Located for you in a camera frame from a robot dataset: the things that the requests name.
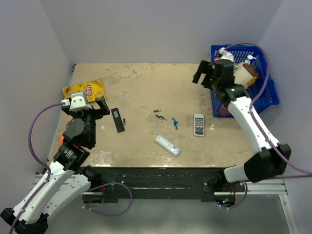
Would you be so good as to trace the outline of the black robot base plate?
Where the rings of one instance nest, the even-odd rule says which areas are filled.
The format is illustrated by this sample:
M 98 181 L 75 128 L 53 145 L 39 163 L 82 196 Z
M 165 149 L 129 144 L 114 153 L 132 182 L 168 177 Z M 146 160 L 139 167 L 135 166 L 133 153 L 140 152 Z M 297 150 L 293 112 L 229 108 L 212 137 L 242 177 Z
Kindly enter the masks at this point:
M 221 168 L 188 167 L 82 167 L 81 173 L 91 179 L 93 191 L 86 198 L 104 203 L 121 199 L 187 199 L 214 202 L 244 192 L 238 182 L 228 183 Z

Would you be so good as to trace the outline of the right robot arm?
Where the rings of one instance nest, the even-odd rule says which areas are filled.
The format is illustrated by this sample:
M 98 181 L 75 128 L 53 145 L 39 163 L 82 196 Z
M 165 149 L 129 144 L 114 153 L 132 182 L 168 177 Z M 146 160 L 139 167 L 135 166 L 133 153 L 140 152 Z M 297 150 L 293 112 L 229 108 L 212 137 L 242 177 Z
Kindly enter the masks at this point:
M 238 122 L 253 151 L 253 156 L 244 164 L 223 170 L 217 179 L 218 188 L 227 192 L 235 182 L 259 182 L 283 175 L 291 148 L 288 144 L 281 144 L 271 134 L 245 87 L 235 83 L 234 63 L 228 59 L 219 59 L 214 63 L 202 60 L 193 76 L 193 83 L 198 83 L 202 74 L 205 75 L 202 86 L 216 93 L 218 100 Z

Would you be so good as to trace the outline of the white remote control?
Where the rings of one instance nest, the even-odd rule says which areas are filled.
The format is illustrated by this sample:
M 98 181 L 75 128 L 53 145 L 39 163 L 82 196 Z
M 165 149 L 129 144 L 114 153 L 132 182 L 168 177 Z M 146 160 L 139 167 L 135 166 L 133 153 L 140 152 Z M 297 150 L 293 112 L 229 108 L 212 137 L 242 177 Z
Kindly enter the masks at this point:
M 155 138 L 155 142 L 173 156 L 178 156 L 181 152 L 181 150 L 177 146 L 175 146 L 169 140 L 162 136 L 157 136 Z

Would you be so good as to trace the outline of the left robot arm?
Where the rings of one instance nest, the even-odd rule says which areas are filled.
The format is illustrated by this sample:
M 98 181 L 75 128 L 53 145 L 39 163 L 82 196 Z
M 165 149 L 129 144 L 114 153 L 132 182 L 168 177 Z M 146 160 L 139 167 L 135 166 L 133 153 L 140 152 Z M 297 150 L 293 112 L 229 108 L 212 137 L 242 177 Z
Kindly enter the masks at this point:
M 29 150 L 46 172 L 18 205 L 1 212 L 1 218 L 11 227 L 10 233 L 43 234 L 49 222 L 77 196 L 100 188 L 100 174 L 91 166 L 80 168 L 96 145 L 96 120 L 110 114 L 104 96 L 95 102 L 98 109 L 89 104 L 85 92 L 79 92 L 59 103 L 62 111 L 73 119 L 67 123 L 63 143 L 50 164 L 36 156 L 29 130 Z

